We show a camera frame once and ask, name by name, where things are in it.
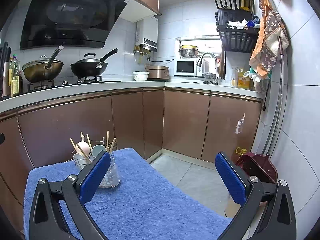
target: white countertop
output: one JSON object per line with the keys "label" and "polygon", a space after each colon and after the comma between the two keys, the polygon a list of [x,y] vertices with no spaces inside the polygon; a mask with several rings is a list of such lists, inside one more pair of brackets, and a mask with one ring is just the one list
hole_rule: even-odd
{"label": "white countertop", "polygon": [[252,98],[263,98],[263,95],[255,91],[244,90],[240,88],[233,88],[220,85],[199,84],[183,82],[137,82],[137,81],[121,81],[121,82],[101,82],[101,83],[87,83],[76,84],[61,87],[54,87],[51,89],[35,91],[20,95],[14,98],[0,102],[0,113],[22,106],[31,105],[38,102],[47,101],[50,99],[63,98],[73,95],[80,95],[92,92],[101,92],[106,90],[119,90],[130,88],[148,88],[148,87],[171,87],[171,88],[187,88],[199,89],[213,92],[223,92],[235,95],[242,95]]}

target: microwave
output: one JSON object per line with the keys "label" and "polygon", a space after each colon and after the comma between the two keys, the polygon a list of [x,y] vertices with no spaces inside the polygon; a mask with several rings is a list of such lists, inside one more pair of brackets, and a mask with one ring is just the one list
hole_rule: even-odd
{"label": "microwave", "polygon": [[175,76],[202,77],[202,73],[209,72],[209,62],[202,60],[202,65],[197,66],[199,58],[179,58],[174,60]]}

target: metal screw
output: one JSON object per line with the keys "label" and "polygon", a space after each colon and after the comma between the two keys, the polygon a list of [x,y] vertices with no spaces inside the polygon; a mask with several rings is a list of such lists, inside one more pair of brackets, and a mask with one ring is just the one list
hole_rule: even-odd
{"label": "metal screw", "polygon": [[258,179],[256,176],[251,176],[251,177],[250,177],[250,180],[251,180],[252,182],[258,182],[258,181],[259,181],[259,179]]}
{"label": "metal screw", "polygon": [[68,176],[69,181],[74,181],[76,179],[76,175],[72,174]]}
{"label": "metal screw", "polygon": [[280,184],[281,184],[282,186],[284,186],[284,187],[287,186],[287,182],[286,182],[285,180],[283,180],[283,179],[280,181]]}
{"label": "metal screw", "polygon": [[39,184],[44,184],[45,183],[45,178],[39,179]]}

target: tile floor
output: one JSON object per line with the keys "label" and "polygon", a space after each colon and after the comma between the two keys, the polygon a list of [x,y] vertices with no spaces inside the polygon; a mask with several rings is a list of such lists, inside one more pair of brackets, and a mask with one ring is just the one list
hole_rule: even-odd
{"label": "tile floor", "polygon": [[214,163],[162,150],[162,155],[150,165],[184,193],[225,216],[229,192]]}

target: range hood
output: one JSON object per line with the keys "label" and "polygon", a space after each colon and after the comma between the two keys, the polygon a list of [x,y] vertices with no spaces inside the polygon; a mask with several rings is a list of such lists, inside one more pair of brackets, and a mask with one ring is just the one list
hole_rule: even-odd
{"label": "range hood", "polygon": [[32,0],[20,49],[44,46],[103,48],[129,0]]}

